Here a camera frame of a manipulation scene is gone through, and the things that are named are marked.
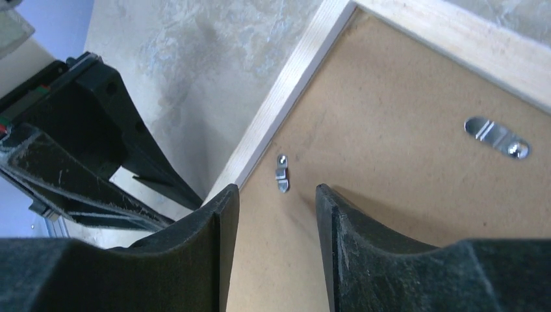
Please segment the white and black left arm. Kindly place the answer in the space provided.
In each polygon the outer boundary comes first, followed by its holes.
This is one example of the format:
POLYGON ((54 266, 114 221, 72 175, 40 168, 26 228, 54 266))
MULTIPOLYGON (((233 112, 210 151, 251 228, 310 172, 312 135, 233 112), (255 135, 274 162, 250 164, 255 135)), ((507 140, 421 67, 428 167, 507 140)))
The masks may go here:
POLYGON ((1 176, 31 199, 30 210, 97 228, 170 226, 110 181, 120 168, 198 209, 201 197, 155 142, 119 72, 90 52, 55 59, 17 6, 1 2, 1 176))

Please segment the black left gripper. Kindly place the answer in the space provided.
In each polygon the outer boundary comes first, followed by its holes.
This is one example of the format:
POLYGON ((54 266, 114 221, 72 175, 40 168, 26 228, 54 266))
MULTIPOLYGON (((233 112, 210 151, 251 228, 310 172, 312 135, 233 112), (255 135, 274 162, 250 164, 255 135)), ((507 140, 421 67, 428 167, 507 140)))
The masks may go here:
POLYGON ((109 181, 121 166, 183 207, 203 201, 100 56, 56 60, 1 99, 1 176, 32 199, 35 213, 93 228, 156 232, 173 224, 109 181))

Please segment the brown cardboard backing board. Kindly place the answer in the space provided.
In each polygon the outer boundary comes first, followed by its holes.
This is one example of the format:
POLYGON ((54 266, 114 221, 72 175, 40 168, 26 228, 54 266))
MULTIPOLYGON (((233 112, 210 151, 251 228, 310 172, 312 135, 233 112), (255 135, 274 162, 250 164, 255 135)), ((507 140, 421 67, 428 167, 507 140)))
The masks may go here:
POLYGON ((325 183, 382 224, 444 246, 550 236, 550 117, 360 13, 240 190, 228 311, 327 311, 314 197, 325 183), (531 146, 465 132, 483 116, 531 146), (277 158, 290 188, 279 191, 277 158))

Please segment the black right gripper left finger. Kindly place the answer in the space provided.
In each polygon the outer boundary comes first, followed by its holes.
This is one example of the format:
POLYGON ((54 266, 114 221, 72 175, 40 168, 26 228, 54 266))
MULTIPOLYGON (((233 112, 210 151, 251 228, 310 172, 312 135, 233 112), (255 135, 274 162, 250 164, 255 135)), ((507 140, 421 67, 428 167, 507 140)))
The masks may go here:
POLYGON ((77 239, 2 239, 2 311, 225 311, 240 196, 203 207, 126 248, 77 239))

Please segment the wooden picture frame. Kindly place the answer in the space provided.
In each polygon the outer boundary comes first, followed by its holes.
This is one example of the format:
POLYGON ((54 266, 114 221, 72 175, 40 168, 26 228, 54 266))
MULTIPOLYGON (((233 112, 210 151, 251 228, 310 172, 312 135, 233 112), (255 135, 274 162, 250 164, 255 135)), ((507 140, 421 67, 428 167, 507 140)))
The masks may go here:
POLYGON ((491 19, 449 1, 323 1, 208 198, 242 186, 356 10, 365 11, 550 111, 550 3, 490 1, 491 19))

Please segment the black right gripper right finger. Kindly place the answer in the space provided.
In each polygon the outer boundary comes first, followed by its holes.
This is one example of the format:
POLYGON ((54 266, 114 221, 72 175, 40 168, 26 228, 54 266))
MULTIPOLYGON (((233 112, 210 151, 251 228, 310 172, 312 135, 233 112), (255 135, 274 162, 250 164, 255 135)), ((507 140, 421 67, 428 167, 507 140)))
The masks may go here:
POLYGON ((549 311, 548 239, 442 248, 383 225, 325 184, 316 220, 331 311, 549 311))

